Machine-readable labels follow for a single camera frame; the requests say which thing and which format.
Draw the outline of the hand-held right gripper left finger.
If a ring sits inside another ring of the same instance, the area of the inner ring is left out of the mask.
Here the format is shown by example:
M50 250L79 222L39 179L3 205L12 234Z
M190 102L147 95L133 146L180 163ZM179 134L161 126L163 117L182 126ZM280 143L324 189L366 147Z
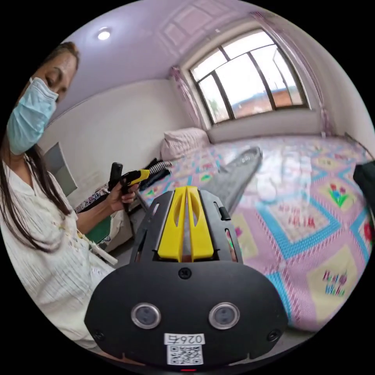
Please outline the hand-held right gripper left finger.
M173 192L163 233L157 250L162 260L182 261L187 187L178 187Z

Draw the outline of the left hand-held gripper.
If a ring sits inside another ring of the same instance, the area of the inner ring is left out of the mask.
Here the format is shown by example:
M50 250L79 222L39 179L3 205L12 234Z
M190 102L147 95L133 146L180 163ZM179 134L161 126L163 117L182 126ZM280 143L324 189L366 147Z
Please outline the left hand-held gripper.
M122 195L127 194L131 186L148 179L149 176L150 170L148 169L134 170L123 174L119 180Z

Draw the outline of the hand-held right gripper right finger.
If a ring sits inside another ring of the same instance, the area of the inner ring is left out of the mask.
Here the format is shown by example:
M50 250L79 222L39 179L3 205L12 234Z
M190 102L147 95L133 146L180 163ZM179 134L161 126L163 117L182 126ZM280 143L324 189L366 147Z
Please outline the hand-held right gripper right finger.
M214 254L214 248L197 187L187 187L187 204L191 260L196 262L209 259Z

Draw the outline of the person's left hand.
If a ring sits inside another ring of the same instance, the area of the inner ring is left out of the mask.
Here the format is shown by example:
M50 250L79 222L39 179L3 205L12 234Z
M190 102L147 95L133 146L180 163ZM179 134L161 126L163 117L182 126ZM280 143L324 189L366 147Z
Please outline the person's left hand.
M125 195L121 193L120 182L111 190L107 196L107 203L111 212L117 212L124 208L125 204L130 204L134 201L136 192L138 191L139 184L135 184L130 187L129 192Z

